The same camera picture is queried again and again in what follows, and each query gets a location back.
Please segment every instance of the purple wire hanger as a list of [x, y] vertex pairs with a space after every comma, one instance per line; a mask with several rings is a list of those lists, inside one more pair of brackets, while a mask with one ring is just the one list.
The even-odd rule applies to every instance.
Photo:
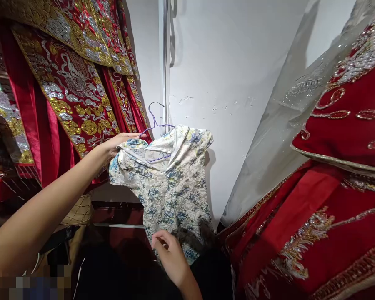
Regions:
[[164, 127], [164, 126], [170, 126], [170, 127], [173, 127], [173, 128], [175, 127], [175, 126], [172, 126], [172, 125], [169, 125], [169, 124], [159, 125], [159, 124], [157, 123], [157, 121], [155, 120], [155, 116], [153, 115], [153, 113], [152, 113], [151, 110], [150, 110], [150, 106], [151, 106], [153, 103], [158, 103], [158, 104], [160, 104], [162, 107], [165, 107], [165, 106], [162, 105], [160, 102], [151, 102], [151, 103], [149, 104], [149, 113], [153, 116], [153, 119], [154, 119], [154, 126], [151, 127], [151, 128], [146, 129], [145, 131], [143, 131], [143, 132], [139, 135], [139, 138], [142, 136], [143, 133], [145, 133], [146, 131], [148, 131], [148, 130], [150, 130], [150, 129], [153, 129], [156, 125], [159, 126], [159, 127]]

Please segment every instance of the red wedding dress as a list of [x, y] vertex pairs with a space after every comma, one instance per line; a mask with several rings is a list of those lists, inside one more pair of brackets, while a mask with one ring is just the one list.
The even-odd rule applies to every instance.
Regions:
[[375, 17], [292, 145], [311, 159], [218, 236], [237, 299], [375, 299]]

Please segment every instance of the dark fabric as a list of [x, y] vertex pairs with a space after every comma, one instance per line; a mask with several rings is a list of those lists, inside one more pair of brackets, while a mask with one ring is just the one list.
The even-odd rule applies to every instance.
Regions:
[[[85, 253], [75, 300], [182, 299], [157, 262], [147, 262], [144, 267], [130, 266], [107, 244], [91, 247]], [[207, 251], [191, 269], [204, 300], [232, 299], [230, 262], [219, 249]]]

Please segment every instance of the embroidered panel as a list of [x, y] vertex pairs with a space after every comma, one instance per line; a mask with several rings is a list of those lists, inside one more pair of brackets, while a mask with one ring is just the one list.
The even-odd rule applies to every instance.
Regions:
[[118, 14], [120, 16], [120, 26], [122, 27], [122, 36], [125, 41], [126, 45], [126, 50], [128, 52], [128, 57], [130, 64], [132, 65], [133, 69], [133, 74], [136, 77], [136, 80], [139, 80], [139, 71], [138, 71], [138, 65], [136, 64], [135, 56], [132, 51], [132, 46], [130, 44], [130, 39], [128, 35], [128, 28], [126, 27], [126, 16], [125, 16], [125, 10], [124, 10], [124, 5], [122, 3], [122, 0], [117, 0], [117, 9], [118, 9]]
[[100, 31], [112, 57], [114, 69], [121, 74], [132, 75], [128, 52], [122, 40], [120, 20], [115, 0], [91, 0]]
[[12, 28], [43, 93], [81, 157], [119, 132], [95, 66], [51, 37]]
[[303, 259], [303, 253], [308, 250], [308, 245], [313, 245], [314, 242], [328, 237], [326, 233], [331, 228], [335, 217], [328, 217], [325, 213], [327, 209], [328, 207], [325, 206], [315, 212], [285, 244], [279, 253], [280, 257], [272, 261], [272, 265], [285, 276], [308, 278], [308, 270], [300, 261]]
[[5, 0], [1, 13], [36, 27], [74, 49], [80, 56], [124, 75], [133, 71], [114, 12], [114, 0]]
[[311, 300], [346, 299], [375, 285], [375, 247], [310, 296]]
[[148, 123], [147, 123], [147, 120], [146, 120], [146, 114], [145, 114], [145, 111], [143, 110], [143, 105], [142, 105], [142, 101], [140, 100], [140, 97], [139, 97], [138, 89], [136, 88], [135, 79], [133, 78], [133, 76], [127, 76], [127, 80], [128, 80], [128, 84], [129, 84], [129, 86], [132, 90], [132, 94], [135, 97], [136, 104], [139, 107], [140, 114], [142, 115], [142, 118], [145, 122], [146, 128], [150, 128]]
[[128, 126], [129, 132], [137, 132], [135, 119], [130, 108], [128, 95], [125, 90], [124, 82], [122, 80], [122, 75], [108, 69], [108, 74], [110, 75], [112, 87], [114, 88], [115, 95], [117, 96], [118, 103], [121, 107], [122, 115], [124, 116], [125, 122]]
[[8, 79], [0, 78], [0, 132], [15, 164], [34, 166], [24, 125]]
[[287, 278], [307, 279], [308, 269], [303, 266], [301, 260], [303, 254], [314, 242], [328, 238], [327, 232], [339, 226], [344, 226], [353, 222], [361, 221], [375, 214], [375, 206], [358, 215], [346, 220], [333, 223], [334, 216], [328, 216], [326, 211], [328, 206], [315, 212], [308, 221], [291, 237], [279, 253], [279, 257], [272, 261], [272, 265], [277, 268]]
[[375, 18], [355, 42], [351, 53], [338, 65], [327, 90], [355, 82], [375, 68]]

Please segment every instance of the hanging costume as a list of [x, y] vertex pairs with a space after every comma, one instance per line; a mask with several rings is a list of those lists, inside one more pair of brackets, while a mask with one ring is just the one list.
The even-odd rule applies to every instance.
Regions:
[[122, 143], [110, 163], [110, 182], [128, 186], [143, 204], [148, 239], [168, 230], [178, 237], [189, 264], [213, 241], [204, 172], [212, 142], [207, 130], [177, 125], [150, 144]]
[[311, 160], [219, 234], [237, 299], [375, 298], [375, 18], [292, 144]]

